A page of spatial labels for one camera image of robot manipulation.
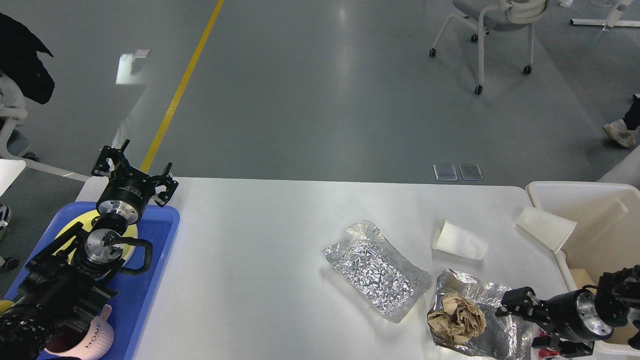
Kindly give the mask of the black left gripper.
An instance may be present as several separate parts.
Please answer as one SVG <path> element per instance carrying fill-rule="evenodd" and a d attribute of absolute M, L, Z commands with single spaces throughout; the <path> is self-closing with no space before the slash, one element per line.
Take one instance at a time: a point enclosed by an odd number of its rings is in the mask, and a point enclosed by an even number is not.
<path fill-rule="evenodd" d="M 171 173 L 173 163 L 168 162 L 162 173 L 153 176 L 132 176 L 130 162 L 122 146 L 103 146 L 91 169 L 93 177 L 107 178 L 107 184 L 96 201 L 96 223 L 138 223 L 149 200 L 165 207 L 173 198 L 179 183 Z"/>

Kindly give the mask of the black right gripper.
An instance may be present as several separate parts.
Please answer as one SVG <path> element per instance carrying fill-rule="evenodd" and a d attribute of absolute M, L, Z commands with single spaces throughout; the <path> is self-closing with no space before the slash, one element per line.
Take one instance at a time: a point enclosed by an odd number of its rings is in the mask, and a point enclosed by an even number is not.
<path fill-rule="evenodd" d="M 494 316 L 519 317 L 537 324 L 549 335 L 558 335 L 550 339 L 535 337 L 531 347 L 537 350 L 549 348 L 559 351 L 563 359 L 573 359 L 593 355 L 593 342 L 612 337 L 615 306 L 610 296 L 594 294 L 589 289 L 540 300 L 534 289 L 521 287 L 503 294 Z"/>

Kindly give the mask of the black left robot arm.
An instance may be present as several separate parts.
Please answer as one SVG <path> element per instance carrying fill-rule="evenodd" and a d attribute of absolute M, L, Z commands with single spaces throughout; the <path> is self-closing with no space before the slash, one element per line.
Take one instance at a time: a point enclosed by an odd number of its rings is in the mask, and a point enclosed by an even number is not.
<path fill-rule="evenodd" d="M 87 332 L 90 323 L 118 291 L 109 282 L 119 274 L 139 276 L 153 264 L 154 246 L 126 235 L 141 221 L 149 201 L 170 202 L 179 183 L 169 162 L 150 175 L 130 164 L 125 150 L 103 146 L 91 170 L 107 178 L 96 201 L 90 230 L 78 221 L 35 254 L 18 286 L 17 301 L 1 315 L 1 355 L 9 360 L 35 360 L 65 328 Z"/>

